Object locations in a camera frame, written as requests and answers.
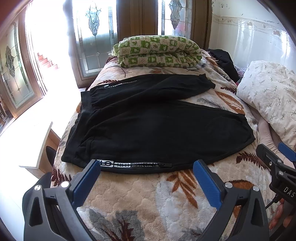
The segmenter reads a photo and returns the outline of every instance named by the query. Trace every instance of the folded green blanket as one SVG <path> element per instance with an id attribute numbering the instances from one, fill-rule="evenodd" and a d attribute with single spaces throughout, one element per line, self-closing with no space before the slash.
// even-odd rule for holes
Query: folded green blanket
<path id="1" fill-rule="evenodd" d="M 113 50 L 122 67 L 190 68 L 202 58 L 201 49 L 196 43 L 178 36 L 134 36 L 120 41 Z"/>

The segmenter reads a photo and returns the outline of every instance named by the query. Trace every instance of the silver bolt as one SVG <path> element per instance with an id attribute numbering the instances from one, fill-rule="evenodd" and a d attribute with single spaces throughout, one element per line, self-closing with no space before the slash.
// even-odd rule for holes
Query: silver bolt
<path id="1" fill-rule="evenodd" d="M 225 183 L 225 186 L 226 186 L 227 188 L 232 188 L 232 183 L 230 183 L 230 182 L 226 182 L 226 183 Z"/>
<path id="2" fill-rule="evenodd" d="M 34 189 L 35 189 L 36 191 L 39 191 L 39 190 L 41 189 L 41 185 L 36 185 L 36 186 L 34 187 Z"/>
<path id="3" fill-rule="evenodd" d="M 64 181 L 64 182 L 61 183 L 61 187 L 62 187 L 62 188 L 66 188 L 66 187 L 69 186 L 69 184 L 70 184 L 70 183 L 69 183 L 68 181 Z"/>
<path id="4" fill-rule="evenodd" d="M 258 192 L 258 191 L 259 191 L 259 187 L 257 187 L 257 186 L 253 186 L 253 190 L 254 190 L 255 192 Z"/>

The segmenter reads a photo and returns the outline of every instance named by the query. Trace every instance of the open door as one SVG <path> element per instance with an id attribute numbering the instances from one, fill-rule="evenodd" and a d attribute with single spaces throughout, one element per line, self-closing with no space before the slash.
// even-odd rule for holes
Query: open door
<path id="1" fill-rule="evenodd" d="M 0 95 L 14 118 L 42 99 L 28 52 L 25 9 L 0 36 Z"/>

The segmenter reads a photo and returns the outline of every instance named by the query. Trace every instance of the white pillow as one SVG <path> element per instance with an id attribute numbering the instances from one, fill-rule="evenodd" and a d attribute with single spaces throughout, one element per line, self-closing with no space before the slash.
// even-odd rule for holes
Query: white pillow
<path id="1" fill-rule="evenodd" d="M 296 148 L 296 75 L 283 65 L 253 61 L 237 88 L 290 148 Z"/>

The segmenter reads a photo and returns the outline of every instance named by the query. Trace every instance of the floral blanket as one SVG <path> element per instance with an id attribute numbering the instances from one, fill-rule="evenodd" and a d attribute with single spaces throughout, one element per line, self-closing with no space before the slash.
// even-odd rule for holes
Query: floral blanket
<path id="1" fill-rule="evenodd" d="M 260 165 L 255 152 L 259 143 L 258 122 L 248 106 L 236 97 L 236 84 L 207 52 L 202 52 L 202 60 L 194 69 L 122 68 L 114 58 L 105 65 L 91 87 L 149 73 L 206 74 L 216 88 L 184 101 L 246 115 L 256 140 L 240 152 L 209 165 L 209 168 L 224 182 L 229 181 L 235 187 L 250 189 L 257 185 L 264 202 L 269 203 L 274 197 L 268 187 L 271 177 L 268 170 Z M 77 115 L 73 115 L 61 139 L 54 162 L 52 187 L 64 180 L 71 180 L 82 170 L 73 164 L 61 162 Z M 271 218 L 274 210 L 274 206 L 267 210 L 268 218 Z M 192 170 L 182 170 L 149 175 L 101 172 L 84 205 L 77 211 L 97 240 L 194 241 L 208 225 L 216 209 L 209 205 Z M 236 207 L 222 240 L 230 234 L 238 211 Z"/>

